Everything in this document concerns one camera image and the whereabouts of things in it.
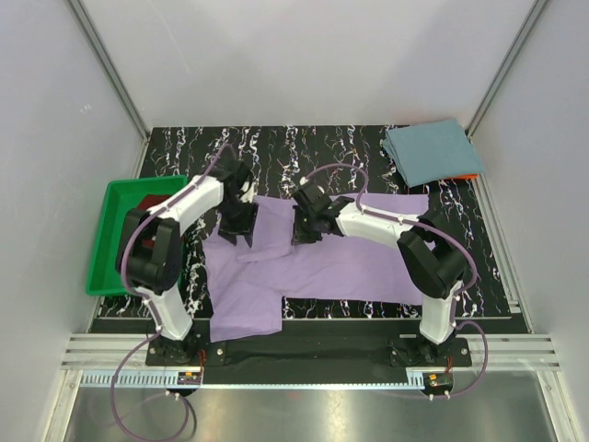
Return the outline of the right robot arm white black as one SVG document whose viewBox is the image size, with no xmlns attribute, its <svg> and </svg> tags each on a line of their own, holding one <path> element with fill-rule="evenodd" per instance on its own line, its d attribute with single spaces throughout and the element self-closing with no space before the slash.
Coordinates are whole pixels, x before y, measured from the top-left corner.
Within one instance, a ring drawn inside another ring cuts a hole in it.
<svg viewBox="0 0 589 442">
<path fill-rule="evenodd" d="M 401 215 L 364 205 L 361 198 L 329 197 L 315 183 L 294 191 L 294 243 L 313 243 L 326 235 L 363 238 L 399 250 L 410 280 L 422 293 L 422 318 L 415 352 L 438 365 L 451 353 L 456 337 L 456 302 L 477 280 L 477 267 L 466 248 L 438 222 L 430 209 Z"/>
</svg>

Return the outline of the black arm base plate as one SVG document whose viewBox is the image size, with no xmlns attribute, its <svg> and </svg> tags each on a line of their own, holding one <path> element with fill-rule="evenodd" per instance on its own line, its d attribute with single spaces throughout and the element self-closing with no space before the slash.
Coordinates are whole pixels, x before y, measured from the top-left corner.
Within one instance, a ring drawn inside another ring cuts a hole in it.
<svg viewBox="0 0 589 442">
<path fill-rule="evenodd" d="M 157 339 L 145 362 L 188 370 L 219 369 L 229 374 L 281 373 L 332 379 L 342 374 L 361 380 L 394 370 L 471 368 L 468 342 L 455 337 L 449 353 L 424 361 L 415 352 L 419 322 L 415 319 L 286 320 L 281 331 L 231 341 L 212 342 L 210 323 L 197 320 L 189 344 L 179 347 Z"/>
</svg>

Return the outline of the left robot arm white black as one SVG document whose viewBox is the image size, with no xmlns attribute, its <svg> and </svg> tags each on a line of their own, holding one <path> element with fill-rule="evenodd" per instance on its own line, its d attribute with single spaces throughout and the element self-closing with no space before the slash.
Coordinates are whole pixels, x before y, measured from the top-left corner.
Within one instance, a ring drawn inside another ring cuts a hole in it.
<svg viewBox="0 0 589 442">
<path fill-rule="evenodd" d="M 115 269 L 125 290 L 147 306 L 156 336 L 178 364 L 191 363 L 199 352 L 179 291 L 185 231 L 215 210 L 221 216 L 219 236 L 233 245 L 241 237 L 251 246 L 259 207 L 253 198 L 250 167 L 230 158 L 209 166 L 163 202 L 133 208 L 124 217 Z"/>
</svg>

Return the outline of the purple t shirt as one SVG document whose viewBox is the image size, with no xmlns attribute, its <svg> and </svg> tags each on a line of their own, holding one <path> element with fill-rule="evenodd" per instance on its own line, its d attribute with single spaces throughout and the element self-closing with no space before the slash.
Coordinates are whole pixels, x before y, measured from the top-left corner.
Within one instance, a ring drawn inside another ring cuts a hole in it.
<svg viewBox="0 0 589 442">
<path fill-rule="evenodd" d="M 212 342 L 279 332 L 284 298 L 422 304 L 398 250 L 326 235 L 292 244 L 295 203 L 258 196 L 253 243 L 213 231 L 203 242 Z"/>
</svg>

